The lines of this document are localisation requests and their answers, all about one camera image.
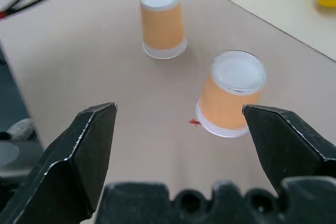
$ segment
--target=clear plastic base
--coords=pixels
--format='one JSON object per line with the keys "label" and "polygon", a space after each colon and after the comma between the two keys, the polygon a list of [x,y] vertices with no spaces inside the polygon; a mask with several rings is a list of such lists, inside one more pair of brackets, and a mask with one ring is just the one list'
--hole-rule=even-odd
{"label": "clear plastic base", "polygon": [[198,103],[196,105],[196,115],[197,115],[197,118],[198,118],[199,122],[201,123],[201,125],[207,131],[209,131],[212,134],[215,134],[217,136],[221,136],[221,137],[240,137],[240,136],[247,135],[249,133],[249,129],[248,129],[247,125],[242,130],[230,130],[230,129],[226,129],[226,128],[221,128],[221,127],[216,126],[215,124],[209,122],[201,112],[200,101],[198,101]]}
{"label": "clear plastic base", "polygon": [[187,47],[187,40],[184,39],[181,44],[172,49],[154,49],[148,46],[146,43],[143,43],[142,47],[145,53],[150,57],[160,60],[168,60],[181,55],[185,51]]}

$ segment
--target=beige tabletop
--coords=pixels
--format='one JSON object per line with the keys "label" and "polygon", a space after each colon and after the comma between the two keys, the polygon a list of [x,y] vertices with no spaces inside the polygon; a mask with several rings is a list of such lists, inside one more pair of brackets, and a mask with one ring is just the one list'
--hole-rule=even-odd
{"label": "beige tabletop", "polygon": [[47,146],[81,110],[117,102],[106,183],[161,181],[173,198],[206,197],[218,180],[273,191],[250,136],[225,139],[189,124],[220,52],[258,56],[269,81],[261,103],[295,111],[336,144],[336,63],[228,0],[182,0],[184,55],[142,50],[139,0],[49,0],[0,22],[10,66]]}

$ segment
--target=table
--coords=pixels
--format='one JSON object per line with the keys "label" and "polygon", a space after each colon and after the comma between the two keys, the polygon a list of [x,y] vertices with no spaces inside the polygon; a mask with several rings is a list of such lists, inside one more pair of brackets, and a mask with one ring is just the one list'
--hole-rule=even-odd
{"label": "table", "polygon": [[188,48],[171,60],[142,51],[139,0],[49,0],[1,21],[40,138],[47,146],[81,110],[117,102],[106,183],[165,182],[171,198],[184,188],[209,198],[223,179],[274,192],[250,136],[189,124],[209,66],[227,49],[258,56],[269,73],[261,103],[295,111],[336,144],[336,63],[229,0],[182,3]]}

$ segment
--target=plastic cup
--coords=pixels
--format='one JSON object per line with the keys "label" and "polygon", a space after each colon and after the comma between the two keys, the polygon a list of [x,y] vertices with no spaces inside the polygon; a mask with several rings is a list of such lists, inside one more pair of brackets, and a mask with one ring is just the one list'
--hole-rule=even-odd
{"label": "plastic cup", "polygon": [[143,50],[155,59],[181,55],[184,37],[180,0],[140,0]]}
{"label": "plastic cup", "polygon": [[222,137],[249,132],[242,113],[244,104],[257,104],[266,84],[261,61],[248,52],[226,51],[215,58],[196,106],[199,122]]}

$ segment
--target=upside-down cup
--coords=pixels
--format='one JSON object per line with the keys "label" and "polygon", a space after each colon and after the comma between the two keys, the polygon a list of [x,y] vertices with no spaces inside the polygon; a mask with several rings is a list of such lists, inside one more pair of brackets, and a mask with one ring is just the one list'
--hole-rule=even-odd
{"label": "upside-down cup", "polygon": [[249,132],[242,113],[244,104],[257,104],[266,84],[261,61],[244,51],[226,51],[215,58],[196,106],[199,122],[222,137]]}
{"label": "upside-down cup", "polygon": [[140,0],[143,50],[155,59],[181,55],[184,36],[180,0]]}

